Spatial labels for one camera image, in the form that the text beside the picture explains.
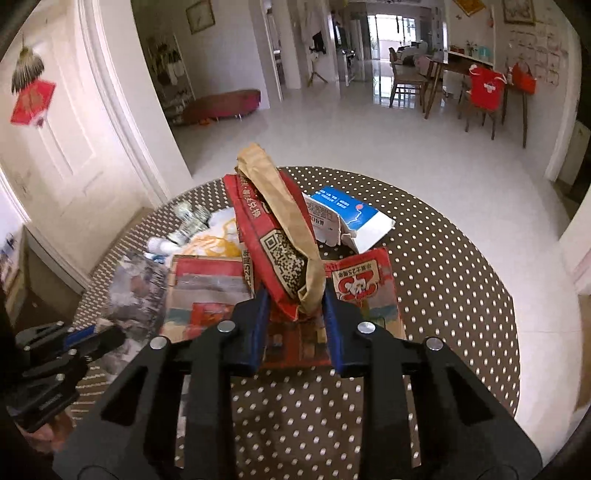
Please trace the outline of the red snack package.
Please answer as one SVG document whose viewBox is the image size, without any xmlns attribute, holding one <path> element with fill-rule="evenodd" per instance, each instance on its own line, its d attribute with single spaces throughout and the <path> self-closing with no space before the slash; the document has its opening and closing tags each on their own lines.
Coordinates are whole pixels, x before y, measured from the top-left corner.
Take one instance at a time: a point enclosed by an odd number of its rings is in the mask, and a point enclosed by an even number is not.
<svg viewBox="0 0 591 480">
<path fill-rule="evenodd" d="M 327 278 L 340 300 L 360 308 L 363 320 L 394 337 L 406 337 L 388 251 L 375 248 L 325 262 Z M 231 318 L 235 305 L 252 299 L 263 283 L 252 260 L 176 256 L 169 274 L 166 312 L 160 334 L 171 342 L 192 340 L 206 328 Z M 294 299 L 286 309 L 270 303 L 263 366 L 269 369 L 327 366 L 329 347 L 322 315 L 304 315 Z"/>
</svg>

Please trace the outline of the red and brown snack bag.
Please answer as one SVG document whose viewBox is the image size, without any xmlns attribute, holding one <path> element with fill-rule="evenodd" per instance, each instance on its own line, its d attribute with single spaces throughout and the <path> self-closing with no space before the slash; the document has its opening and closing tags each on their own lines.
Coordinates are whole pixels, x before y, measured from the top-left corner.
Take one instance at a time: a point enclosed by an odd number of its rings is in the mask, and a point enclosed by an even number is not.
<svg viewBox="0 0 591 480">
<path fill-rule="evenodd" d="M 300 187 L 256 143 L 239 151 L 223 185 L 256 279 L 280 315 L 298 322 L 317 314 L 325 265 Z"/>
</svg>

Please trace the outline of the grey printed plastic wrapper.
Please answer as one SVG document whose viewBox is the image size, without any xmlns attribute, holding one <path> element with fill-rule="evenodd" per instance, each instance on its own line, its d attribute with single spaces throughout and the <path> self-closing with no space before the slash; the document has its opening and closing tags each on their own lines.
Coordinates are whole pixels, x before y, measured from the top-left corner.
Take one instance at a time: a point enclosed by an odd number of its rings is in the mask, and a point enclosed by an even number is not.
<svg viewBox="0 0 591 480">
<path fill-rule="evenodd" d="M 157 334 L 163 322 L 168 269 L 144 255 L 129 251 L 119 260 L 108 287 L 104 315 L 97 331 L 118 327 L 125 339 L 99 361 L 112 382 Z"/>
</svg>

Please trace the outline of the dark wooden dining table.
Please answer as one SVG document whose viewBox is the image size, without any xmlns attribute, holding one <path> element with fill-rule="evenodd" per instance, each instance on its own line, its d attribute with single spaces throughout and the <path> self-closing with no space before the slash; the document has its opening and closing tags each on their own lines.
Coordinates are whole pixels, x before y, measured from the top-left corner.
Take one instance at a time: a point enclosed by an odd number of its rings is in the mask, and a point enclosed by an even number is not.
<svg viewBox="0 0 591 480">
<path fill-rule="evenodd" d="M 487 61 L 481 61 L 474 59 L 472 57 L 464 56 L 456 52 L 451 52 L 451 59 L 448 60 L 441 60 L 437 58 L 430 58 L 430 65 L 427 71 L 428 76 L 428 85 L 431 86 L 431 92 L 429 94 L 428 99 L 425 102 L 425 119 L 428 119 L 431 113 L 431 109 L 434 105 L 436 94 L 438 91 L 438 85 L 440 79 L 443 77 L 443 72 L 453 72 L 464 77 L 465 82 L 463 83 L 464 89 L 461 91 L 458 108 L 460 111 L 460 103 L 464 99 L 464 94 L 468 89 L 469 85 L 469 68 L 473 63 L 480 64 L 486 66 L 490 69 L 494 69 L 493 64 Z M 507 111 L 508 111 L 508 101 L 509 101 L 509 92 L 514 91 L 519 94 L 522 100 L 522 147 L 527 147 L 527 134 L 528 134 L 528 97 L 531 95 L 527 95 L 521 91 L 519 91 L 512 82 L 512 67 L 507 70 L 508 74 L 504 75 L 507 78 L 507 86 L 504 94 L 503 100 L 503 107 L 501 112 L 499 113 L 499 117 L 497 120 L 497 124 L 501 123 L 502 125 L 505 124 Z"/>
</svg>

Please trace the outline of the wooden dining chair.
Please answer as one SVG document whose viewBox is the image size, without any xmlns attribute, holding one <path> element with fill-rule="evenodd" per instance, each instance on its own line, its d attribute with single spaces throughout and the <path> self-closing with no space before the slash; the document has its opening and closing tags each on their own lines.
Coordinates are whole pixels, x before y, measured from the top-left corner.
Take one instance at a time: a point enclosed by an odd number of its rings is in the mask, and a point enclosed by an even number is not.
<svg viewBox="0 0 591 480">
<path fill-rule="evenodd" d="M 430 57 L 419 53 L 402 58 L 393 47 L 390 47 L 389 59 L 393 71 L 389 107 L 393 107 L 398 91 L 412 92 L 418 97 L 422 111 L 425 111 L 428 76 L 424 65 L 430 65 Z"/>
</svg>

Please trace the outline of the yellow and white plastic bag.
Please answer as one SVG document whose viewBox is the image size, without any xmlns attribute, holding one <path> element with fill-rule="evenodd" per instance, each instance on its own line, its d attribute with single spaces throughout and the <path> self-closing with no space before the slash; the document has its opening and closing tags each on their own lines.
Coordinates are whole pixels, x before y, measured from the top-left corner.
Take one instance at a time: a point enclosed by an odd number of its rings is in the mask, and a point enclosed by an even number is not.
<svg viewBox="0 0 591 480">
<path fill-rule="evenodd" d="M 183 254 L 224 258 L 238 258 L 242 255 L 235 209 L 229 207 L 213 212 L 208 228 L 192 237 Z"/>
</svg>

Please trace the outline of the brown polka dot tablecloth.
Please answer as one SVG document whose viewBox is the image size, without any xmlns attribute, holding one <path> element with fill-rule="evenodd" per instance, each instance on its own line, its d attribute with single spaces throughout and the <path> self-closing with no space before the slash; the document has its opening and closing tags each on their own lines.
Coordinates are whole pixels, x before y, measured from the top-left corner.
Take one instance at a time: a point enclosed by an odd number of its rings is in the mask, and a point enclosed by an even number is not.
<svg viewBox="0 0 591 480">
<path fill-rule="evenodd" d="M 373 247 L 388 251 L 406 337 L 438 337 L 514 418 L 519 352 L 513 301 L 480 251 L 438 211 L 378 180 L 322 168 L 283 169 L 303 195 L 334 187 L 393 217 Z M 192 207 L 232 207 L 223 178 L 184 194 Z M 322 247 L 322 261 L 356 255 Z M 334 283 L 325 273 L 325 286 Z M 361 479 L 363 378 L 327 366 L 269 369 L 230 380 L 235 479 Z"/>
</svg>

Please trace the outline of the red cushioned bench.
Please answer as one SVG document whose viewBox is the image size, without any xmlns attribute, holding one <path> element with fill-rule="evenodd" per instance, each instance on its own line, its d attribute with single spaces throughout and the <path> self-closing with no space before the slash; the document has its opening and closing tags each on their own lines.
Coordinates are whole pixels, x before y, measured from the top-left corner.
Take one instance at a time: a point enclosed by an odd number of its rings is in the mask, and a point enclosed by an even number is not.
<svg viewBox="0 0 591 480">
<path fill-rule="evenodd" d="M 245 89 L 204 96 L 192 100 L 180 116 L 180 125 L 198 124 L 205 120 L 242 118 L 259 109 L 260 91 Z"/>
</svg>

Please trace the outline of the red door decoration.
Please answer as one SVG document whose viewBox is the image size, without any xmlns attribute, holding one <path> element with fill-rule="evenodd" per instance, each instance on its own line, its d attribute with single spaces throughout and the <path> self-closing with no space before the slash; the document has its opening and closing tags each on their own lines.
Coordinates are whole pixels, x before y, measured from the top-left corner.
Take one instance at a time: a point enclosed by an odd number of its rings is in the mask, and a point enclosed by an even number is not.
<svg viewBox="0 0 591 480">
<path fill-rule="evenodd" d="M 17 96 L 10 122 L 13 125 L 42 127 L 56 84 L 41 78 L 45 65 L 32 48 L 23 46 L 11 79 L 11 92 Z"/>
</svg>

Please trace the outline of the chair with red cover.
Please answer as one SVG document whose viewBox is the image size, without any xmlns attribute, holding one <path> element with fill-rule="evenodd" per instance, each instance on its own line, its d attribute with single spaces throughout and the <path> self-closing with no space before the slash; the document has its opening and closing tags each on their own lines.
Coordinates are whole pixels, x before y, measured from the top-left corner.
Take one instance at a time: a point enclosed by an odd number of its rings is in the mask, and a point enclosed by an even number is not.
<svg viewBox="0 0 591 480">
<path fill-rule="evenodd" d="M 497 120 L 503 107 L 507 86 L 506 76 L 486 66 L 473 63 L 469 70 L 469 85 L 460 103 L 459 118 L 465 118 L 465 132 L 470 129 L 474 113 L 482 114 L 483 121 L 492 121 L 491 139 L 496 137 Z"/>
</svg>

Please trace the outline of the framed wall picture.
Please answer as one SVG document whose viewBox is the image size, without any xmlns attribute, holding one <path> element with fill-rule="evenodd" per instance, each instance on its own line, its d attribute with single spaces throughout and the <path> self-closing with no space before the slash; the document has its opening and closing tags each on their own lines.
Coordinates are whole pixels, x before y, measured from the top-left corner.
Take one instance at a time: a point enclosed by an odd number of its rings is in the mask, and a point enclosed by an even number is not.
<svg viewBox="0 0 591 480">
<path fill-rule="evenodd" d="M 198 0 L 185 9 L 185 15 L 192 35 L 215 25 L 211 0 Z"/>
</svg>

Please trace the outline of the blue and white paper box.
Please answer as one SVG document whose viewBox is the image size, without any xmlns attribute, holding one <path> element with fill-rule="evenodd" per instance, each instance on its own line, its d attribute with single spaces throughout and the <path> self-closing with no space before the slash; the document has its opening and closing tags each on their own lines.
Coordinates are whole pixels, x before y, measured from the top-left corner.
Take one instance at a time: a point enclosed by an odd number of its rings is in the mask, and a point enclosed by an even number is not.
<svg viewBox="0 0 591 480">
<path fill-rule="evenodd" d="M 396 225 L 394 219 L 334 187 L 304 195 L 315 238 L 329 247 L 346 246 L 363 254 Z"/>
</svg>

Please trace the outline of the green-white wrapper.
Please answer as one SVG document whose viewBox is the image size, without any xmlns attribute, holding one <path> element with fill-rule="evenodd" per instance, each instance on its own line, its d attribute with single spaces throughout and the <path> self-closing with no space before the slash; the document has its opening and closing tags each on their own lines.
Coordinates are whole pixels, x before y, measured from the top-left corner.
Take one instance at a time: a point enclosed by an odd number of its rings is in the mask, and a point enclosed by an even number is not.
<svg viewBox="0 0 591 480">
<path fill-rule="evenodd" d="M 172 211 L 180 225 L 165 238 L 150 237 L 147 241 L 147 252 L 154 255 L 170 256 L 178 253 L 197 234 L 208 229 L 211 211 L 204 206 L 191 207 L 182 201 L 172 207 Z"/>
</svg>

